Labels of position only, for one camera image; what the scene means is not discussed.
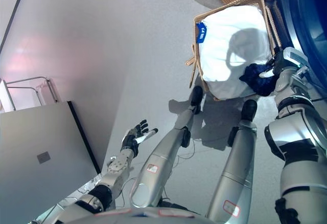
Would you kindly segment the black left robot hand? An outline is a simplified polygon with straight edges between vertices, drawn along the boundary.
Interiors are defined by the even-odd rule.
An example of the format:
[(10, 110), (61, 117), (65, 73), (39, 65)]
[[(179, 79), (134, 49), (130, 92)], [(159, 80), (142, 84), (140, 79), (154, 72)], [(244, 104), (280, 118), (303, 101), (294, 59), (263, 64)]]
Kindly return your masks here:
[(126, 132), (122, 139), (120, 151), (130, 149), (135, 158), (138, 155), (139, 144), (154, 136), (156, 133), (158, 133), (158, 129), (154, 128), (150, 130), (148, 128), (147, 120), (144, 119)]

